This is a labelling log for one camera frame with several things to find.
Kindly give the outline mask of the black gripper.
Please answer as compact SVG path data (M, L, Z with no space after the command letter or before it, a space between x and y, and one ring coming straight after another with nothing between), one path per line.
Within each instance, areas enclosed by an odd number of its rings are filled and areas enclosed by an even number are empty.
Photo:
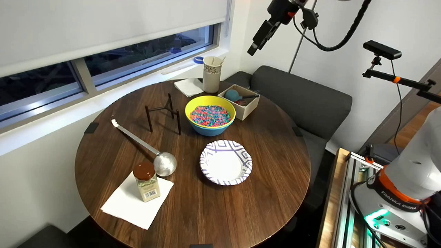
M307 0L271 0L267 8L270 14L268 20L264 20L255 37L252 45L248 49L251 57L271 39L280 25L286 25L292 21L295 14L304 8Z

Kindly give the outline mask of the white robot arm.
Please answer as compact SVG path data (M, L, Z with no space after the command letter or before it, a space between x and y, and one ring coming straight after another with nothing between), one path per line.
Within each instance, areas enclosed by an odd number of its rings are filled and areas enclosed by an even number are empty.
M295 14L302 10L302 28L313 30L318 24L318 16L313 10L304 9L307 0L271 0L267 8L270 19L263 21L252 39L248 54L253 56L271 39L281 24L288 25ZM364 0L347 35L335 48L324 48L315 39L315 45L322 52L335 52L344 46L355 32L370 0ZM402 85L417 89L421 99L439 104L439 97L430 93L434 82L417 83L405 78L387 75L375 71L380 65L380 59L394 61L401 57L401 52L369 41L362 48L375 54L370 68L364 78L377 78L394 85ZM441 112L439 108L430 112L421 129L409 141L405 149L387 166L376 166L372 161L358 161L370 169L376 169L365 183L358 183L348 192L353 210L362 218L366 229L373 239L386 236L401 245L413 248L427 248L431 240L439 246L439 236L435 236L430 228L427 213L428 203L435 194L441 191Z

